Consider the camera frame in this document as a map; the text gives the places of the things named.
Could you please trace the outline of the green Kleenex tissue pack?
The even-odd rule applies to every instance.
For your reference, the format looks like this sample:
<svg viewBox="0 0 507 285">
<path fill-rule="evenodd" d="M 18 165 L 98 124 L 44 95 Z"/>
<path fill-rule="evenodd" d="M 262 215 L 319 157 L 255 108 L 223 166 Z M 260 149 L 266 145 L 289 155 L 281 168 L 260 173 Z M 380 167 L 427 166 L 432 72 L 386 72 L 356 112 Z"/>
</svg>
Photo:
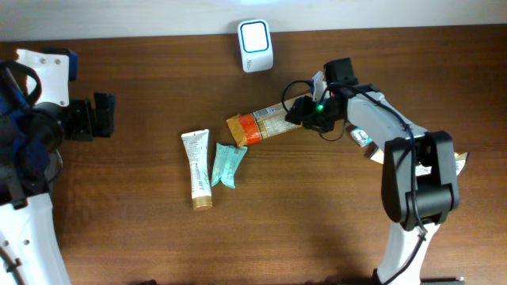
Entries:
<svg viewBox="0 0 507 285">
<path fill-rule="evenodd" d="M 369 135 L 360 127 L 356 127 L 350 131 L 350 135 L 360 147 L 365 147 L 372 142 L 372 139 L 369 137 Z"/>
</svg>

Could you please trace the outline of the yellow blue chip bag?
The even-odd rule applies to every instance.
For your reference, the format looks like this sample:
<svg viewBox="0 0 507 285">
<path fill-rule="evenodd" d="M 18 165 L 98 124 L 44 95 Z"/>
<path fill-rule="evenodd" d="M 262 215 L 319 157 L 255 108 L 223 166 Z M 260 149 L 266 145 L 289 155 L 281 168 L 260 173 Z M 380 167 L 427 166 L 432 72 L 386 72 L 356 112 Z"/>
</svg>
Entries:
<svg viewBox="0 0 507 285">
<path fill-rule="evenodd" d="M 369 160 L 379 163 L 380 165 L 383 164 L 384 153 L 377 146 L 371 144 L 367 148 L 365 155 Z M 464 168 L 467 166 L 469 153 L 468 152 L 462 154 L 454 153 L 454 156 L 456 162 L 456 175 L 459 176 L 463 172 Z M 423 166 L 421 163 L 419 163 L 416 166 L 416 176 L 417 177 L 427 176 L 431 173 L 431 170 L 432 170 L 431 166 Z"/>
</svg>

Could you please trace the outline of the orange brown pasta packet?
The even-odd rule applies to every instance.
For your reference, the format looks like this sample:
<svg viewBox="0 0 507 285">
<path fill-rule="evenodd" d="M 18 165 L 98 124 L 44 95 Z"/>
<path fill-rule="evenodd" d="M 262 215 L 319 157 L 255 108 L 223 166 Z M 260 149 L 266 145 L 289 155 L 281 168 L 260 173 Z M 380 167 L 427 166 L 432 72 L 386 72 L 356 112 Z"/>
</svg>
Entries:
<svg viewBox="0 0 507 285">
<path fill-rule="evenodd" d="M 227 126 L 238 147 L 248 146 L 302 127 L 288 122 L 286 114 L 283 105 L 277 103 L 256 112 L 233 116 L 227 119 Z"/>
</svg>

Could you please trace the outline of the teal snack packet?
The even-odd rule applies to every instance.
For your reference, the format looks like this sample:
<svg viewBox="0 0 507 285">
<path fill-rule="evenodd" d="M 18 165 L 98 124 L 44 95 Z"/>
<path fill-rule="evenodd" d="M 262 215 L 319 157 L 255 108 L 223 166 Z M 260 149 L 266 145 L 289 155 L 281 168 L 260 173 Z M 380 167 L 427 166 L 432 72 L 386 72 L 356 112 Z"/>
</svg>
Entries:
<svg viewBox="0 0 507 285">
<path fill-rule="evenodd" d="M 246 152 L 246 146 L 235 147 L 216 143 L 211 186 L 214 187 L 221 182 L 228 188 L 235 188 L 234 175 Z"/>
</svg>

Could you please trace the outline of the white cream tube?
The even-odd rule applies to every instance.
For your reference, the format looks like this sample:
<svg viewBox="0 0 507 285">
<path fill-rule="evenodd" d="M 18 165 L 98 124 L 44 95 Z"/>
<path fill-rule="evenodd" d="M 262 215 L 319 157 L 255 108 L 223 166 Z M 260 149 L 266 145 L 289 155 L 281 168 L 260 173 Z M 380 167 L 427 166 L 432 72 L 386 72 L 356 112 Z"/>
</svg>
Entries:
<svg viewBox="0 0 507 285">
<path fill-rule="evenodd" d="M 208 176 L 208 138 L 208 129 L 184 133 L 181 136 L 189 160 L 194 211 L 205 211 L 213 207 Z"/>
</svg>

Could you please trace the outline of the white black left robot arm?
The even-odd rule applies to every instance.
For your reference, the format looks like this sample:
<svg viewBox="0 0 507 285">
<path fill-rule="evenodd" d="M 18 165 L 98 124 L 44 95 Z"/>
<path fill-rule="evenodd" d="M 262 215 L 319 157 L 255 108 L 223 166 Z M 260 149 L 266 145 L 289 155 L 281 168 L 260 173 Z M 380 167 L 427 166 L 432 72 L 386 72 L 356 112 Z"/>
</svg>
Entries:
<svg viewBox="0 0 507 285">
<path fill-rule="evenodd" d="M 91 141 L 114 132 L 116 98 L 43 101 L 66 90 L 73 62 L 57 63 L 58 86 L 41 70 L 1 63 L 1 282 L 68 284 L 53 219 L 52 186 L 63 171 L 64 140 Z"/>
</svg>

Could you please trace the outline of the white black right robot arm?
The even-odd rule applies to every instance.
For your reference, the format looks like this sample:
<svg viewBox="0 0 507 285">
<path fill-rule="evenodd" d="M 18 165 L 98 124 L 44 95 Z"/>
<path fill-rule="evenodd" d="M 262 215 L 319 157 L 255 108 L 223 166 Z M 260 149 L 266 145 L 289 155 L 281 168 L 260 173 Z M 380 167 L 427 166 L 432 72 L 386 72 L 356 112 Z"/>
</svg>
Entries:
<svg viewBox="0 0 507 285">
<path fill-rule="evenodd" d="M 286 121 L 320 135 L 343 120 L 361 128 L 383 152 L 381 198 L 391 220 L 380 265 L 364 284 L 420 284 L 429 243 L 459 206 L 452 137 L 428 131 L 402 115 L 372 83 L 361 83 L 349 58 L 325 64 L 325 87 L 285 106 Z"/>
</svg>

